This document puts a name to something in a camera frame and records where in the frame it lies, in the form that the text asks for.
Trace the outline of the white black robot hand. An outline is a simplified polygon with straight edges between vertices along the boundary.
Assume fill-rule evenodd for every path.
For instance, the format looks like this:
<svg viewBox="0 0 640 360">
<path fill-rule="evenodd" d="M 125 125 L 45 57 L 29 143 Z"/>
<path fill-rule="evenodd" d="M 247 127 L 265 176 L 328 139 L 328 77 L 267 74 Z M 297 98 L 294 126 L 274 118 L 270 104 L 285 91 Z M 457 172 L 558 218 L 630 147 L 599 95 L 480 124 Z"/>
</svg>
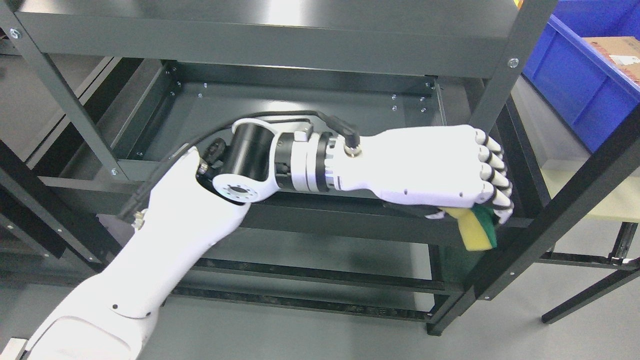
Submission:
<svg viewBox="0 0 640 360">
<path fill-rule="evenodd" d="M 336 142 L 332 170 L 338 191 L 371 191 L 386 202 L 438 208 L 489 207 L 499 224 L 514 213 L 505 151 L 473 126 L 389 129 L 363 136 L 349 156 Z"/>
</svg>

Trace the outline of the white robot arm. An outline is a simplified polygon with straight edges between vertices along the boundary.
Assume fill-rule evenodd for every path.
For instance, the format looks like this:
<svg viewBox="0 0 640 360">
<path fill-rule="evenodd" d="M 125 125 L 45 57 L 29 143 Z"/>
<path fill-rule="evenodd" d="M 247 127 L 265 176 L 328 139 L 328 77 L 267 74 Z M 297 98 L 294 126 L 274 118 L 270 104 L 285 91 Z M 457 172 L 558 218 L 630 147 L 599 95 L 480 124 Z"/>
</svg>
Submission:
<svg viewBox="0 0 640 360">
<path fill-rule="evenodd" d="M 174 154 L 150 191 L 134 235 L 97 275 L 82 281 L 25 345 L 28 360 L 135 360 L 160 307 L 212 246 L 242 223 L 250 204 L 278 191 L 280 133 L 256 112 L 230 123 L 228 155 L 213 178 L 199 175 L 197 140 Z"/>
</svg>

